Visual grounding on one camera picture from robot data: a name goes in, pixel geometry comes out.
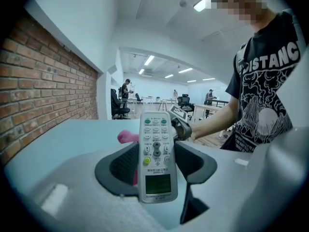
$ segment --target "black office chair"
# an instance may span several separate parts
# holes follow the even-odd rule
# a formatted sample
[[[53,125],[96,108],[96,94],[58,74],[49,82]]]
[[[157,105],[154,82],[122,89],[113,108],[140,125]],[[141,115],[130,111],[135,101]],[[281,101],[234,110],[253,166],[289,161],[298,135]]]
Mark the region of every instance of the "black office chair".
[[[121,108],[121,104],[124,104],[124,102],[118,101],[116,90],[111,88],[111,106],[112,106],[113,119],[129,119],[129,118],[123,117],[123,115],[128,114],[130,112],[130,109]]]
[[[140,96],[138,93],[135,94],[135,97],[139,103],[143,100],[143,99],[140,99]]]
[[[183,109],[185,112],[194,112],[194,104],[190,103],[190,97],[188,95],[183,94],[182,97],[180,97],[180,108]]]

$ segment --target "black t-shirt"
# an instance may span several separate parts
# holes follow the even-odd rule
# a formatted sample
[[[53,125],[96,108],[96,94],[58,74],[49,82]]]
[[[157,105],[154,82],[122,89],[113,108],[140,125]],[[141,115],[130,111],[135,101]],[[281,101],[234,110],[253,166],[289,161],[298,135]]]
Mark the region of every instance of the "black t-shirt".
[[[235,128],[236,150],[253,152],[293,126],[276,91],[300,59],[292,17],[282,12],[249,40],[241,76],[234,74],[226,92],[239,99]]]
[[[124,90],[126,90],[126,91],[127,91],[127,86],[126,86],[126,84],[125,84],[125,83],[124,83],[124,84],[122,84],[122,87],[121,87],[121,93],[122,93],[122,98],[127,99],[127,98],[129,98],[129,94],[124,93]]]

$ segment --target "office room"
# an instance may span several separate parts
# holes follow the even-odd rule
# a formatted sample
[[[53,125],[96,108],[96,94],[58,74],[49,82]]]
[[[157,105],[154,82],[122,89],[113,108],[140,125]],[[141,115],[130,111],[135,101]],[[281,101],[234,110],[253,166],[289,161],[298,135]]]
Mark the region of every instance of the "office room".
[[[0,52],[8,217],[236,232],[298,214],[287,205],[308,181],[309,51],[293,3],[18,3]]]

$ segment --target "remote control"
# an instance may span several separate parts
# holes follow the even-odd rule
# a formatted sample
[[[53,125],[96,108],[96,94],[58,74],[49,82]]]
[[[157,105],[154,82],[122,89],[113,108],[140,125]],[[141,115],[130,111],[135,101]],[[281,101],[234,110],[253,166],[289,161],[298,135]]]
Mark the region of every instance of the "remote control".
[[[140,116],[138,188],[142,203],[170,202],[178,196],[172,125],[167,112]]]

